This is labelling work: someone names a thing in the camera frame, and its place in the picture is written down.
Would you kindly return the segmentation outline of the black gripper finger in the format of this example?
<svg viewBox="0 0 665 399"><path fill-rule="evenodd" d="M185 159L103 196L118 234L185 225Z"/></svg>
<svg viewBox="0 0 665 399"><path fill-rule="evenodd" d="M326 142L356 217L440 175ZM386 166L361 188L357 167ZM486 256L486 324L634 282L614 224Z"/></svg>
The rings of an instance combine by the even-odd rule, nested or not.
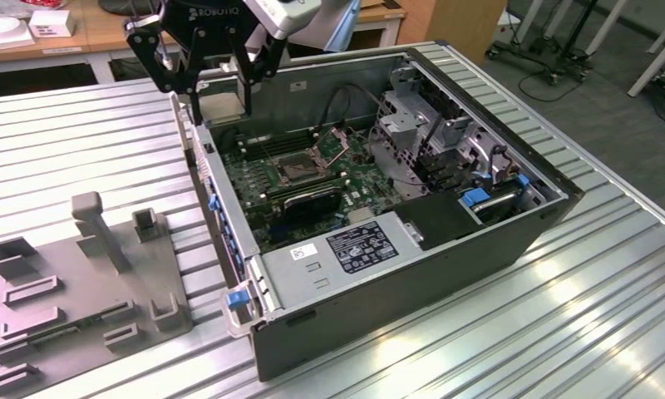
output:
<svg viewBox="0 0 665 399"><path fill-rule="evenodd" d="M189 41L185 42L185 47L181 48L179 64L174 70L170 70L155 55L161 44L159 23L145 22L139 26L138 22L125 22L123 30L126 33L126 43L158 90L163 93L173 92L177 95L187 96L193 123L195 126L201 125L202 114L195 87L203 58L203 39L206 38L201 36L201 33L205 33L205 31L195 27L190 32Z"/></svg>
<svg viewBox="0 0 665 399"><path fill-rule="evenodd" d="M286 39L275 39L263 31L263 42L254 59L250 60L246 52L246 42L241 30L226 27L226 39L233 51L233 58L237 66L239 99L242 101L245 115L251 115L251 89L265 78L273 77L277 73L279 60L286 49Z"/></svg>

